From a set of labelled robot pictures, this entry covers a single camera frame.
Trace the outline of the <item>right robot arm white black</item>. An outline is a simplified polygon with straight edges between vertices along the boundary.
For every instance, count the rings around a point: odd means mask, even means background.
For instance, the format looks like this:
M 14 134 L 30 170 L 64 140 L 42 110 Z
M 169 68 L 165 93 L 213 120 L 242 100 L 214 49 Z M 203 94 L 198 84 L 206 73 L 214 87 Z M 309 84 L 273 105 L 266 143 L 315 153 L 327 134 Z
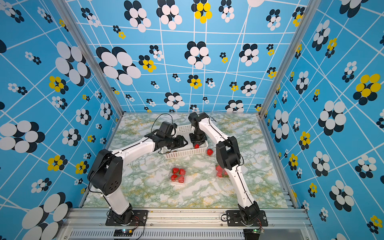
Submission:
M 191 113 L 188 120 L 195 128 L 192 134 L 194 141 L 210 138 L 216 145 L 217 162 L 228 174 L 234 187 L 243 223 L 247 226 L 255 223 L 261 224 L 263 219 L 260 217 L 261 210 L 245 181 L 242 171 L 244 159 L 236 137 L 224 134 L 206 113 Z

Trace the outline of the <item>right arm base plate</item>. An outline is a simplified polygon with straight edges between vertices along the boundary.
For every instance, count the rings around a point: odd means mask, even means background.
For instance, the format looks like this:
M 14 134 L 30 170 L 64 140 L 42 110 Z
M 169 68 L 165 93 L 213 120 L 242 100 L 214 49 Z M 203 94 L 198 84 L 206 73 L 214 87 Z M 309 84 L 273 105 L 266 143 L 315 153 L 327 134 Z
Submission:
M 257 214 L 247 216 L 240 210 L 227 210 L 221 215 L 221 221 L 226 222 L 229 227 L 267 227 L 269 225 L 266 212 L 260 210 Z

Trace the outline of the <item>white perforated plastic basket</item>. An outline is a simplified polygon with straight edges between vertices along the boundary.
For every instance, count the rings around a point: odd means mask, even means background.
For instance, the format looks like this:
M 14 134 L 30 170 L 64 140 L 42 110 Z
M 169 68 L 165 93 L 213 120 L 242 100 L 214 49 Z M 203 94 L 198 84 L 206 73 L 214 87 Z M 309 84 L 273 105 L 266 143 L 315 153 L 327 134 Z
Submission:
M 178 158 L 178 157 L 187 157 L 191 155 L 205 154 L 208 150 L 208 141 L 205 140 L 202 143 L 199 143 L 199 147 L 195 148 L 195 145 L 190 138 L 190 134 L 194 133 L 195 128 L 191 125 L 181 125 L 176 128 L 176 137 L 182 136 L 185 141 L 181 147 L 177 147 L 174 150 L 171 150 L 167 147 L 164 147 L 160 150 L 161 154 L 164 154 L 166 159 Z

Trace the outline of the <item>clear plastic clamshell container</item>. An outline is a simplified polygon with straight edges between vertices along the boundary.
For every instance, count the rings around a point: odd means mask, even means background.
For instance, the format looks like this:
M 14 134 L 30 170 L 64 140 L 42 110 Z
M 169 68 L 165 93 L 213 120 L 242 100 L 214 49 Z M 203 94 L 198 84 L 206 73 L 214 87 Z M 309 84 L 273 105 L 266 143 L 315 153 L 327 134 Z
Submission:
M 184 169 L 184 170 L 186 171 L 185 168 L 180 168 L 180 167 L 173 167 L 173 168 L 179 168 L 179 170 L 180 170 L 180 169 Z M 169 177 L 169 178 L 170 178 L 170 181 L 172 181 L 172 180 L 171 180 L 171 176 L 174 175 L 174 174 L 173 174 L 173 168 L 171 168 L 171 172 L 170 172 L 170 177 Z

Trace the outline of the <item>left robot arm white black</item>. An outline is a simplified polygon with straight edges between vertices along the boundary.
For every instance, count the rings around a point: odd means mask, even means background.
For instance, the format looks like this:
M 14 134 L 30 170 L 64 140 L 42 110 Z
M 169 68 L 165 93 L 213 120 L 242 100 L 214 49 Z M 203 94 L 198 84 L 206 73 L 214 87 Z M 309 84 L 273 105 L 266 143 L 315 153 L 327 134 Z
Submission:
M 187 146 L 189 142 L 182 135 L 153 131 L 137 142 L 118 150 L 99 151 L 88 174 L 88 181 L 102 194 L 110 206 L 108 217 L 119 225 L 126 226 L 134 221 L 132 205 L 126 200 L 122 189 L 123 168 L 137 158 L 166 148 L 175 150 Z

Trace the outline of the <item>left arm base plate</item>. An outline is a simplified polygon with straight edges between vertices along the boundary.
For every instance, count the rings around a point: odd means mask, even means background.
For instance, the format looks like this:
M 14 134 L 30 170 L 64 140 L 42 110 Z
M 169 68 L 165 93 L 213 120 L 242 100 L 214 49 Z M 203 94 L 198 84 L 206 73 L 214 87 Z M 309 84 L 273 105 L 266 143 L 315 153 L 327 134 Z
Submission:
M 144 226 L 148 219 L 148 210 L 127 210 L 122 215 L 114 211 L 107 212 L 106 226 Z

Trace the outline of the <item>green circuit board left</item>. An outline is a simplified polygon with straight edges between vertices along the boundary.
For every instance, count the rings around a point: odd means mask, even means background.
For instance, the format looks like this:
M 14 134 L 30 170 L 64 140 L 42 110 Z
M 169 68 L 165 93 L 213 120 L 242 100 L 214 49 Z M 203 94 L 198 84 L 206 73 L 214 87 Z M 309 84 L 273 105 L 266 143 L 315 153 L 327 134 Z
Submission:
M 114 237 L 132 237 L 134 231 L 132 229 L 115 229 L 114 231 Z

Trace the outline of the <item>circuit board right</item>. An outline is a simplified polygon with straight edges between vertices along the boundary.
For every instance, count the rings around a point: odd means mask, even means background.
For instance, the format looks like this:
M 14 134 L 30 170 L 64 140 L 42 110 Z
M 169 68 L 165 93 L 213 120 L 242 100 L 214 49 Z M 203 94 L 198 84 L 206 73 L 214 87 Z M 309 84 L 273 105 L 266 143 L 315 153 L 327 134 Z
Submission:
M 264 230 L 260 229 L 244 229 L 245 240 L 260 240 L 260 237 L 264 235 Z

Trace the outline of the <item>right aluminium corner post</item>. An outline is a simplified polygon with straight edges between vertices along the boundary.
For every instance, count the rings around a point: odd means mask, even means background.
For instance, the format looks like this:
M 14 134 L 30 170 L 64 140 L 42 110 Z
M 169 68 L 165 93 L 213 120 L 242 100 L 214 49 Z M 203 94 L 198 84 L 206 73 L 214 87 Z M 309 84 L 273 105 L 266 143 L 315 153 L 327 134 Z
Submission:
M 280 85 L 281 81 L 284 78 L 284 74 L 286 73 L 289 65 L 291 64 L 291 61 L 295 55 L 296 49 L 298 48 L 299 44 L 301 43 L 305 33 L 308 30 L 309 25 L 311 24 L 313 17 L 316 13 L 316 10 L 318 9 L 319 5 L 321 3 L 321 0 L 312 0 L 309 1 L 309 4 L 306 7 L 306 11 L 304 14 L 304 19 L 301 21 L 300 25 L 298 26 L 292 41 L 283 57 L 283 60 L 281 62 L 280 67 L 278 68 L 277 76 L 273 80 L 271 87 L 266 95 L 266 98 L 262 105 L 262 110 L 260 111 L 260 119 L 264 118 L 264 114 L 267 112 L 269 105 L 271 104 L 276 89 Z

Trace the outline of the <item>left aluminium corner post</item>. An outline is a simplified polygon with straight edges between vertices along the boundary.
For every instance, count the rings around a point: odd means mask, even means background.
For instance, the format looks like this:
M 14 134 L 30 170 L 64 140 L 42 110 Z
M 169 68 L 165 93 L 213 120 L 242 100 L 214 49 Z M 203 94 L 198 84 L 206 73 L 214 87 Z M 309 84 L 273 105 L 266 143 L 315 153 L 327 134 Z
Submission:
M 98 62 L 93 56 L 93 52 L 87 44 L 84 34 L 81 32 L 79 26 L 75 22 L 73 15 L 70 13 L 70 8 L 67 6 L 65 1 L 53 1 L 53 4 L 60 16 L 63 18 L 65 24 L 68 25 L 70 33 L 80 48 L 81 52 L 83 53 L 86 61 L 89 63 L 91 71 L 94 73 L 95 78 L 98 80 L 106 96 L 109 98 L 112 106 L 115 108 L 118 116 L 121 118 L 124 115 L 124 111 L 118 102 L 118 99 L 115 97 L 115 94 L 112 93 L 111 86 L 104 76 Z

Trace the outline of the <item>aluminium front frame rail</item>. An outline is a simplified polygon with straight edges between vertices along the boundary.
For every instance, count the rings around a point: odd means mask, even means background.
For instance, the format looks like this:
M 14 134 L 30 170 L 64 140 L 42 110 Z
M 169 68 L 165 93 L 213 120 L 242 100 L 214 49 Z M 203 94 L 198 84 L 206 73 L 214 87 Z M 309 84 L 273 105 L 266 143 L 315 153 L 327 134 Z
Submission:
M 106 226 L 107 209 L 71 210 L 60 229 L 59 240 L 244 240 L 244 229 L 264 230 L 260 240 L 316 240 L 303 209 L 266 209 L 267 227 L 229 227 L 221 221 L 227 209 L 148 210 L 144 226 Z M 132 229 L 132 237 L 114 237 L 115 229 Z

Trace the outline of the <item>aluminium corner post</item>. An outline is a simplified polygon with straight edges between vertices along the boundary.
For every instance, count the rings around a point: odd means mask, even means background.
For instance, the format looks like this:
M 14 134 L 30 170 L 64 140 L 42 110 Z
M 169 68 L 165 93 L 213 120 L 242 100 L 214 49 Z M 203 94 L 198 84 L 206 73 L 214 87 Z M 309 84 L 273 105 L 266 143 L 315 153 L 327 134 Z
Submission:
M 53 1 L 53 4 L 60 16 L 63 18 L 65 24 L 68 25 L 70 33 L 80 48 L 81 52 L 83 53 L 86 61 L 89 63 L 91 71 L 94 73 L 95 78 L 98 80 L 106 96 L 109 98 L 112 106 L 115 108 L 118 116 L 121 118 L 124 115 L 124 111 L 118 102 L 118 99 L 115 97 L 115 94 L 112 93 L 111 86 L 104 76 L 98 62 L 93 56 L 93 52 L 87 44 L 84 34 L 81 32 L 79 26 L 75 22 L 73 15 L 70 13 L 70 8 L 67 6 L 65 1 Z
M 299 44 L 301 43 L 305 33 L 308 30 L 309 25 L 311 24 L 313 17 L 316 13 L 316 10 L 318 9 L 319 5 L 321 3 L 321 0 L 312 0 L 309 1 L 309 4 L 306 7 L 306 11 L 304 14 L 304 19 L 301 21 L 300 25 L 298 26 L 292 41 L 283 57 L 283 60 L 281 62 L 280 67 L 278 68 L 277 76 L 273 80 L 271 87 L 266 95 L 266 98 L 262 105 L 262 110 L 260 111 L 260 119 L 264 118 L 264 114 L 267 112 L 269 105 L 271 104 L 276 89 L 280 85 L 281 81 L 284 78 L 284 74 L 286 73 L 289 65 L 291 64 L 291 61 L 295 55 L 296 49 L 298 48 Z

